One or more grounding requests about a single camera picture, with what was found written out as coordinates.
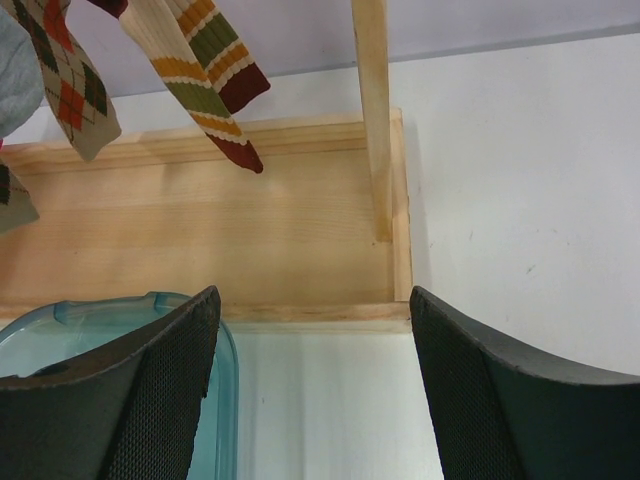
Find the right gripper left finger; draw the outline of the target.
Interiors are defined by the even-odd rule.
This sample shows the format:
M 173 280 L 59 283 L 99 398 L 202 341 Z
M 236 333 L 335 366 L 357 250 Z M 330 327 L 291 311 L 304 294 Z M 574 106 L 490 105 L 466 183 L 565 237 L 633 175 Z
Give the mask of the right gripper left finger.
M 185 479 L 221 321 L 208 286 L 164 316 L 63 357 L 119 300 L 60 302 L 1 331 L 5 479 Z

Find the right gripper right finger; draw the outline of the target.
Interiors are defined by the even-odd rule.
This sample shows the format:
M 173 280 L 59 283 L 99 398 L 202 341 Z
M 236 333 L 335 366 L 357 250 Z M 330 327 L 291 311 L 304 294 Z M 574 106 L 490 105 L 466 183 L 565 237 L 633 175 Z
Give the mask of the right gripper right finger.
M 638 478 L 638 376 L 535 348 L 420 286 L 409 308 L 445 478 Z

